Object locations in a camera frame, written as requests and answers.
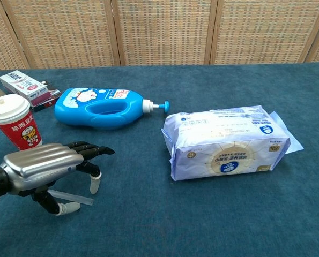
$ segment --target white plastic stick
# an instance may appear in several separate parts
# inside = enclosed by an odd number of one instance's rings
[[[79,203],[82,203],[83,205],[91,206],[93,205],[93,202],[94,202],[94,199],[75,195],[75,194],[68,194],[68,193],[55,191],[51,189],[49,189],[48,192],[55,198],[60,198],[60,199],[64,199],[64,200],[68,200],[72,202],[79,202]]]

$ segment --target table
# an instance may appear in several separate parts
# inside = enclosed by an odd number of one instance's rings
[[[1,197],[0,256],[319,256],[319,63],[22,71],[60,90],[124,88],[169,100],[169,114],[262,105],[305,149],[273,171],[174,182],[162,110],[105,131],[61,124],[44,109],[34,114],[44,143],[84,140],[116,153],[94,159],[96,195],[80,172],[51,188],[94,199],[76,213],[57,217],[30,196]],[[16,150],[0,131],[0,163]]]

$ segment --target white cup lid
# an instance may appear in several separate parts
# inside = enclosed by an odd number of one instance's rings
[[[29,110],[29,102],[20,95],[0,96],[0,123],[17,121]]]

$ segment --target white fingertip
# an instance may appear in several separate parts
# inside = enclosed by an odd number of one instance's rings
[[[78,202],[69,202],[66,204],[58,203],[58,205],[59,205],[59,213],[55,214],[56,216],[73,213],[74,211],[80,209],[80,203]]]
[[[96,194],[99,187],[100,187],[100,180],[102,177],[102,172],[100,173],[100,175],[98,177],[93,177],[90,175],[91,178],[91,182],[90,182],[90,193],[92,194]]]

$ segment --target robot finger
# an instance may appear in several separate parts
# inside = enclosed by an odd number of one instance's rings
[[[80,151],[91,149],[91,148],[94,148],[94,147],[98,147],[98,146],[92,145],[92,144],[89,143],[88,145],[76,146],[76,147],[72,147],[71,149],[75,150],[76,152],[80,152]]]
[[[106,146],[94,147],[86,150],[79,151],[78,154],[81,154],[85,161],[95,158],[96,156],[102,154],[114,154],[115,151]]]
[[[69,148],[73,148],[73,147],[83,146],[83,145],[89,145],[89,143],[84,141],[77,141],[77,142],[68,143],[65,146],[68,146]]]

